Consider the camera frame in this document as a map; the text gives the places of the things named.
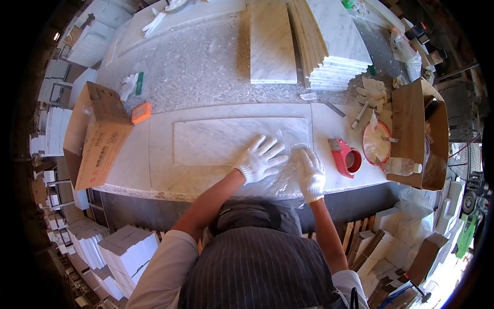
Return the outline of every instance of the orange sponge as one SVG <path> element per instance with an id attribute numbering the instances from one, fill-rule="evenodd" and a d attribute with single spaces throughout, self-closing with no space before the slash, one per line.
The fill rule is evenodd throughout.
<path id="1" fill-rule="evenodd" d="M 132 110 L 132 122 L 137 125 L 151 117 L 151 103 L 145 102 Z"/>

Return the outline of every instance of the red tape dispenser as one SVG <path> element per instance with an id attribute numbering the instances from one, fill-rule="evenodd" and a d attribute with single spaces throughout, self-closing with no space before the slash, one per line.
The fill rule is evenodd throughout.
<path id="1" fill-rule="evenodd" d="M 362 164 L 360 152 L 355 148 L 350 148 L 346 141 L 340 138 L 330 138 L 328 142 L 338 172 L 345 177 L 353 179 L 353 175 L 350 173 L 358 171 Z"/>

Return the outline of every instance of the water bottle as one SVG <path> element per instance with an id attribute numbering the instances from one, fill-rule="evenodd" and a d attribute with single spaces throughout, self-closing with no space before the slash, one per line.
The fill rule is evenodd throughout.
<path id="1" fill-rule="evenodd" d="M 421 173 L 422 164 L 409 158 L 389 158 L 384 164 L 384 169 L 388 174 L 410 176 L 413 173 Z"/>
<path id="2" fill-rule="evenodd" d="M 342 0 L 341 3 L 343 3 L 343 6 L 345 7 L 345 9 L 349 10 L 352 8 L 353 1 L 354 0 Z"/>

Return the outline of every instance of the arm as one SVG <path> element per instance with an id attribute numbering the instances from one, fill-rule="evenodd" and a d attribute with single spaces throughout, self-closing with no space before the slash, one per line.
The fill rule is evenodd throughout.
<path id="1" fill-rule="evenodd" d="M 245 182 L 242 173 L 233 169 L 225 178 L 201 194 L 171 229 L 186 232 L 195 242 L 218 215 L 221 205 Z"/>
<path id="2" fill-rule="evenodd" d="M 326 258 L 332 274 L 348 269 L 345 253 L 336 228 L 329 215 L 324 198 L 310 204 L 316 222 L 317 243 Z"/>
<path id="3" fill-rule="evenodd" d="M 276 144 L 275 138 L 260 146 L 265 138 L 261 136 L 249 147 L 232 171 L 201 194 L 165 234 L 126 308 L 176 308 L 180 287 L 199 257 L 197 241 L 203 230 L 218 215 L 221 205 L 242 184 L 256 182 L 278 173 L 274 166 L 288 160 L 288 156 L 273 158 L 285 147 L 280 144 L 269 150 Z"/>
<path id="4" fill-rule="evenodd" d="M 348 265 L 338 233 L 324 203 L 324 166 L 312 150 L 302 150 L 300 154 L 300 164 L 297 167 L 300 190 L 314 214 L 319 247 L 331 273 L 335 274 L 348 269 Z"/>
<path id="5" fill-rule="evenodd" d="M 220 182 L 201 194 L 187 213 L 171 229 L 184 231 L 197 242 L 204 229 L 218 215 L 221 205 L 242 184 L 256 182 L 268 175 L 279 173 L 280 171 L 274 166 L 288 160 L 288 156 L 273 157 L 279 154 L 285 148 L 285 145 L 279 144 L 269 150 L 276 144 L 277 140 L 272 138 L 261 146 L 265 138 L 266 136 L 261 135 L 243 153 L 239 161 L 233 166 L 232 171 Z"/>

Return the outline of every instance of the green forklift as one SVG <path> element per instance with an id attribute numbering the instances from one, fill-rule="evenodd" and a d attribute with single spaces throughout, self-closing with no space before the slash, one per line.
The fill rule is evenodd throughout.
<path id="1" fill-rule="evenodd" d="M 465 186 L 461 202 L 460 219 L 465 221 L 452 253 L 458 259 L 463 259 L 468 252 L 472 239 L 474 242 L 482 235 L 483 218 L 487 213 L 489 202 L 487 197 L 492 192 L 486 186 L 482 172 L 472 172 Z"/>

